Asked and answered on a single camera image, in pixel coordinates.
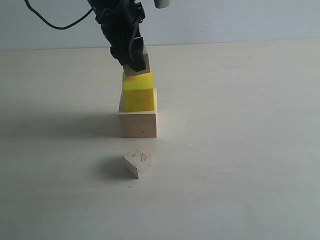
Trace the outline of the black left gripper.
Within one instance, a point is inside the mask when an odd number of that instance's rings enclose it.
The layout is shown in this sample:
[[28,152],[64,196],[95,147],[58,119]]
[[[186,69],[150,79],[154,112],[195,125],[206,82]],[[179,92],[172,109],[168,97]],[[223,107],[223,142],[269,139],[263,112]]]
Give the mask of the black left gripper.
[[110,44],[111,55],[121,66],[144,71],[144,39],[139,27],[146,17],[142,3],[135,0],[89,0],[88,3]]

